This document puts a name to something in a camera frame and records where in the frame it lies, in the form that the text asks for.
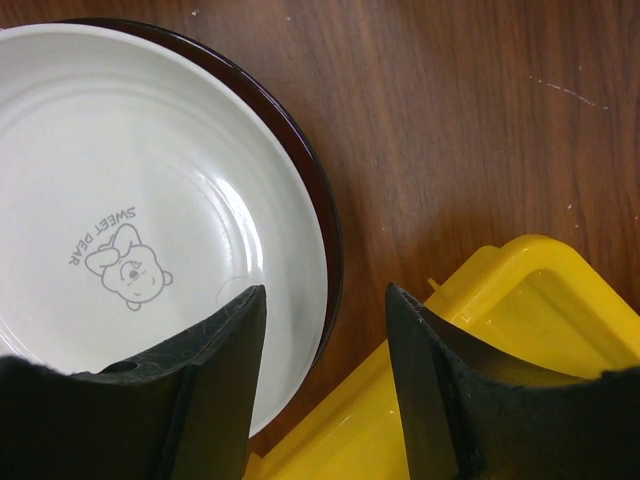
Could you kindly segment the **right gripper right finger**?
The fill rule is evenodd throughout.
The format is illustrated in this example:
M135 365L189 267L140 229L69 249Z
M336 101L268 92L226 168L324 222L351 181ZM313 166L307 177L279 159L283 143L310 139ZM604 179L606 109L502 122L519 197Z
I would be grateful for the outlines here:
M506 354L397 285L385 316L413 479L635 479L639 371L581 380Z

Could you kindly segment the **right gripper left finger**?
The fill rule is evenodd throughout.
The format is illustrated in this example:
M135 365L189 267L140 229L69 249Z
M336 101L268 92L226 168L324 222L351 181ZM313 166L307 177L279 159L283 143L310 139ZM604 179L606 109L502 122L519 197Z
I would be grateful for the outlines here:
M252 286L99 373L1 360L5 479L240 479L266 327Z

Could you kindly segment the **white bear print plate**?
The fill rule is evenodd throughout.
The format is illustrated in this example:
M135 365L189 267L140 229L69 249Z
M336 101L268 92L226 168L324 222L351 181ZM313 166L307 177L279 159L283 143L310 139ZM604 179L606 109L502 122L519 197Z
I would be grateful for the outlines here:
M97 372L259 284L258 433L320 346L326 261L292 155L212 74L116 30L2 32L3 353Z

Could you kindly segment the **dark bottom plate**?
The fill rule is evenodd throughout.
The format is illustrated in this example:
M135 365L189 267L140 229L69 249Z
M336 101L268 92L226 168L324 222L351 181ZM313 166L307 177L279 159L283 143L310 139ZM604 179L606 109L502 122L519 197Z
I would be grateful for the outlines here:
M335 198L323 165L295 119L259 81L242 67L210 48L180 33L133 20L118 18L64 19L64 24L106 28L131 34L193 61L236 93L265 122L289 155L310 196L325 247L327 309L319 346L319 360L331 337L344 285L344 246Z

